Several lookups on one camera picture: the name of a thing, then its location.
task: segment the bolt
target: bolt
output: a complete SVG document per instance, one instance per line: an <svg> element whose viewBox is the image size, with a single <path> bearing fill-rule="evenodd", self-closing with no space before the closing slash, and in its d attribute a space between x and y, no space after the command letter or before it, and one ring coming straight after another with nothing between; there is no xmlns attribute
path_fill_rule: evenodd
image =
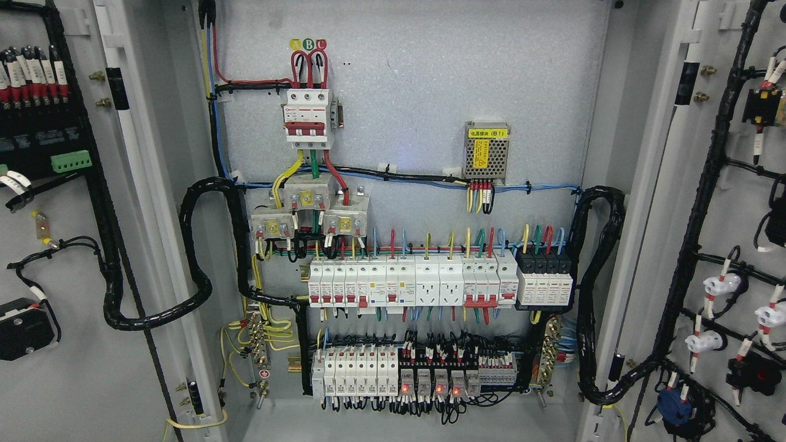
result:
<svg viewBox="0 0 786 442"><path fill-rule="evenodd" d="M715 68L715 66L710 66L710 65L706 64L706 65L701 67L701 71L700 72L701 72L701 75L703 75L703 76L711 76L712 74L715 74L717 71L718 70Z"/></svg>
<svg viewBox="0 0 786 442"><path fill-rule="evenodd" d="M696 92L696 94L693 95L693 101L695 101L697 103L704 103L705 101L708 101L709 99L710 99L710 96L705 94L704 92Z"/></svg>
<svg viewBox="0 0 786 442"><path fill-rule="evenodd" d="M105 81L106 80L106 76L104 75L104 73L102 71L93 72L92 74L88 75L87 78L94 79L96 81Z"/></svg>

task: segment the screw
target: screw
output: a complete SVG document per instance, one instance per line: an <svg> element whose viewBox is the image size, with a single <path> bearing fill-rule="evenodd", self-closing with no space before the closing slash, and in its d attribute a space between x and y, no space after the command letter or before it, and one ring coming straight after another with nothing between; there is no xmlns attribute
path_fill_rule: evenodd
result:
<svg viewBox="0 0 786 442"><path fill-rule="evenodd" d="M701 75L703 75L703 76L711 76L712 74L715 74L717 71L718 70L715 68L715 66L710 66L710 65L706 64L706 65L701 67L701 71L700 72L701 72Z"/></svg>
<svg viewBox="0 0 786 442"><path fill-rule="evenodd" d="M96 81L105 81L106 80L106 76L104 75L104 73L102 71L93 72L92 74L88 75L87 78L94 79Z"/></svg>

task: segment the green wire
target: green wire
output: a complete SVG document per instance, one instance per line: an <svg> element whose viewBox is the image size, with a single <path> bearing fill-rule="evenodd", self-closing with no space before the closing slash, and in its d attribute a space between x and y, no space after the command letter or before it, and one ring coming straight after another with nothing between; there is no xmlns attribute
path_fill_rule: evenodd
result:
<svg viewBox="0 0 786 442"><path fill-rule="evenodd" d="M311 150L311 178L319 178L319 164L317 164L317 150Z"/></svg>
<svg viewBox="0 0 786 442"><path fill-rule="evenodd" d="M532 243L535 244L535 255L540 252L540 237L541 237L541 227L540 224L535 226L535 233L532 237Z"/></svg>
<svg viewBox="0 0 786 442"><path fill-rule="evenodd" d="M486 231L485 231L485 230L483 230L483 229L480 229L480 231L478 232L478 236L477 236L477 238L475 239L475 244L474 244L474 245L478 245L478 246L479 246L479 249L478 249L478 258L480 258L481 256L483 256L483 242L484 242L485 240L486 240Z"/></svg>

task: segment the blue wire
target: blue wire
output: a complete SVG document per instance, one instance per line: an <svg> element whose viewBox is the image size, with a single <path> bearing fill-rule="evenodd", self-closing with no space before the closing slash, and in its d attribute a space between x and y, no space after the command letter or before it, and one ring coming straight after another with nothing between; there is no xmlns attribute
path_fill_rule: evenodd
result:
<svg viewBox="0 0 786 442"><path fill-rule="evenodd" d="M560 245L556 248L556 254L562 255L562 245L565 244L565 228L560 227Z"/></svg>
<svg viewBox="0 0 786 442"><path fill-rule="evenodd" d="M505 234L505 229L502 227L497 228L497 243L502 246L501 255L505 256L505 243L508 242L508 235Z"/></svg>

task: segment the red wire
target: red wire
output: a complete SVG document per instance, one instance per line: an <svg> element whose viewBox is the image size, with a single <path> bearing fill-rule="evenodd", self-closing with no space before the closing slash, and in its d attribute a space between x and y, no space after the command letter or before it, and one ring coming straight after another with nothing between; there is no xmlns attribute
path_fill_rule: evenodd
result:
<svg viewBox="0 0 786 442"><path fill-rule="evenodd" d="M314 56L314 53L321 53L322 60L325 62L325 65L319 69L319 72L323 74L325 77L324 79L320 79L320 84L322 89L328 88L328 54L325 53L324 50L315 49L308 53L308 61L311 62L311 57ZM309 87L314 87L314 78L313 78L313 69L310 69L308 72L308 83Z"/></svg>
<svg viewBox="0 0 786 442"><path fill-rule="evenodd" d="M339 186L341 186L341 190L344 192L343 205L349 205L349 187L347 187L347 183L341 178L341 175L339 175L336 166L333 166L333 162L330 160L330 151L323 150L322 152L325 155L325 166L328 167L330 175L336 177L336 181L339 182Z"/></svg>
<svg viewBox="0 0 786 442"><path fill-rule="evenodd" d="M395 258L395 229L391 229L391 258Z"/></svg>
<svg viewBox="0 0 786 442"><path fill-rule="evenodd" d="M543 242L545 242L545 254L551 254L551 242L554 240L554 229L547 226L543 231Z"/></svg>
<svg viewBox="0 0 786 442"><path fill-rule="evenodd" d="M216 31L216 26L213 27L213 68L215 70L216 75L224 81L225 83L235 83L235 84L268 84L268 83L289 83L294 85L294 82L290 79L257 79L257 80L250 80L250 79L237 79L237 80L229 80L221 73L219 69L219 37L218 32Z"/></svg>
<svg viewBox="0 0 786 442"><path fill-rule="evenodd" d="M491 233L489 234L489 258L492 257L494 257L494 228L493 227L491 227Z"/></svg>

